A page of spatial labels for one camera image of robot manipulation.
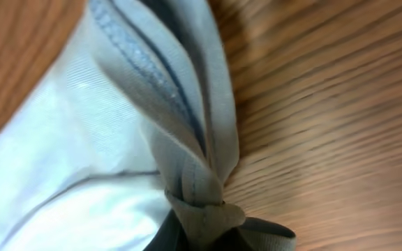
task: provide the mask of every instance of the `stitched seam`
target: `stitched seam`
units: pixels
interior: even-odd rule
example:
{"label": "stitched seam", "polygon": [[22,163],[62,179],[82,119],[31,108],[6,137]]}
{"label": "stitched seam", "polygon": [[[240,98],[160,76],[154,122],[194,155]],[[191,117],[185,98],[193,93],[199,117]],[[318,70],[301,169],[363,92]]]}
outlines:
{"label": "stitched seam", "polygon": [[[125,32],[119,24],[117,24],[109,15],[108,11],[103,7],[102,3],[97,0],[89,1],[89,8],[93,13],[94,19],[97,25],[102,29],[102,31],[107,35],[110,42],[120,51],[121,55],[131,64],[131,66],[143,77],[146,81],[152,85],[155,90],[163,97],[166,97],[168,102],[171,102],[177,109],[178,112],[186,119],[190,121],[188,112],[186,108],[181,104],[181,97],[175,88],[172,88],[171,83],[169,83],[163,76],[162,72],[153,64],[149,55],[140,49],[137,41],[134,40],[127,32]],[[131,58],[128,56],[127,52],[120,46],[116,41],[122,40],[126,42],[129,46],[133,48],[134,53],[140,57],[140,59],[146,63],[147,67],[150,69],[149,72],[143,71],[143,69],[137,66]]]}
{"label": "stitched seam", "polygon": [[[155,4],[162,4],[160,1],[155,1],[152,0],[151,3]],[[195,113],[193,112],[192,107],[188,104],[187,97],[185,96],[184,92],[182,91],[182,87],[180,82],[180,79],[177,77],[177,74],[175,73],[174,69],[170,67],[169,61],[166,59],[164,54],[162,54],[157,46],[150,41],[150,39],[142,33],[142,31],[137,27],[137,25],[132,24],[128,21],[128,18],[124,13],[122,13],[121,10],[118,9],[115,5],[113,6],[118,10],[119,14],[122,15],[122,17],[125,19],[126,22],[128,22],[131,25],[131,28],[136,31],[140,36],[142,36],[142,39],[144,42],[150,47],[150,49],[156,54],[156,56],[161,60],[161,63],[163,64],[164,68],[167,69],[168,75],[170,79],[173,81],[174,85],[176,86],[176,91],[179,94],[179,97],[181,98],[180,101],[183,105],[183,107],[186,109],[187,114],[188,114],[188,123],[192,125],[193,131],[195,133],[196,139],[199,141],[202,152],[204,153],[205,156],[207,156],[207,147],[206,147],[206,139],[204,137],[204,130],[202,129],[201,123],[198,121],[197,117],[194,115]],[[202,99],[202,105],[203,105],[203,111],[206,109],[204,107],[204,100]]]}

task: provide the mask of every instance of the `fabric knot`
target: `fabric knot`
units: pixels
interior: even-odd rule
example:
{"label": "fabric knot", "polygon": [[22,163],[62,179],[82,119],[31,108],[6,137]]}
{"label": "fabric knot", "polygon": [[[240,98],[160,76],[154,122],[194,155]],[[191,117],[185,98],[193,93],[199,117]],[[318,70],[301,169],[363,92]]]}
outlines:
{"label": "fabric knot", "polygon": [[244,223],[246,216],[241,208],[233,204],[206,205],[196,207],[176,198],[166,190],[189,244],[198,250],[206,250],[218,237]]}

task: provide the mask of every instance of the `gray strap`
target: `gray strap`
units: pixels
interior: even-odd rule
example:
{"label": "gray strap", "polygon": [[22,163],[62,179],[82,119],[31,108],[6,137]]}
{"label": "gray strap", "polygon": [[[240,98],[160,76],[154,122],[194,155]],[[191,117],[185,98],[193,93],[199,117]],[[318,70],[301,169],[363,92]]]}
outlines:
{"label": "gray strap", "polygon": [[147,250],[177,250],[184,241],[192,250],[292,250],[292,232],[273,231],[223,203],[239,157],[235,104],[206,2],[89,0],[89,10],[124,58],[124,66],[100,66],[147,118],[143,135],[173,207]]}

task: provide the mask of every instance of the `wood grain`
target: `wood grain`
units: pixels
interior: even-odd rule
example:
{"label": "wood grain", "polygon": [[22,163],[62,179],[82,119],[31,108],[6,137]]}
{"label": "wood grain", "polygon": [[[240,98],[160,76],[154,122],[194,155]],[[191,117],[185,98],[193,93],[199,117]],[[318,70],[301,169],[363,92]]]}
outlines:
{"label": "wood grain", "polygon": [[[402,250],[402,1],[210,0],[237,102],[225,198],[298,250]],[[0,129],[83,0],[0,0]]]}
{"label": "wood grain", "polygon": [[83,0],[0,0],[0,129],[57,57]]}

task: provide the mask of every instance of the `cloth bag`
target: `cloth bag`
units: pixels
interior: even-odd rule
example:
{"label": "cloth bag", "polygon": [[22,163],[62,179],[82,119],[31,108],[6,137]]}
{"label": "cloth bag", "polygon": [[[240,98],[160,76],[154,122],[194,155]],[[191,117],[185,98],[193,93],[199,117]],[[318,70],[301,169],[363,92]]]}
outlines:
{"label": "cloth bag", "polygon": [[205,1],[89,0],[0,134],[0,250],[293,250],[223,201],[235,122]]}

